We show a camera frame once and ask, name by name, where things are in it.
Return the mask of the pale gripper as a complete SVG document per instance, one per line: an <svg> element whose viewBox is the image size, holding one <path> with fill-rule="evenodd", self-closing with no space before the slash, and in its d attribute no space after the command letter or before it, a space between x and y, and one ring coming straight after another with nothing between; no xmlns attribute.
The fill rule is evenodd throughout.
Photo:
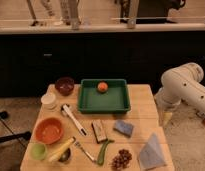
<svg viewBox="0 0 205 171"><path fill-rule="evenodd" d="M159 125L164 127L171 119L173 106L168 103L157 103L157 109L159 114Z"/></svg>

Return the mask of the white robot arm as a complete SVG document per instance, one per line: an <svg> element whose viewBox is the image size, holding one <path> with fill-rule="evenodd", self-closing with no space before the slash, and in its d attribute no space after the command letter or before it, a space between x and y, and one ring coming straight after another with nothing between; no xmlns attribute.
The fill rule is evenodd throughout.
<svg viewBox="0 0 205 171"><path fill-rule="evenodd" d="M202 67L193 62L171 68L162 74L162 86L154 95L160 126L166 125L182 100L197 109L205 120L205 86L201 84L203 77Z"/></svg>

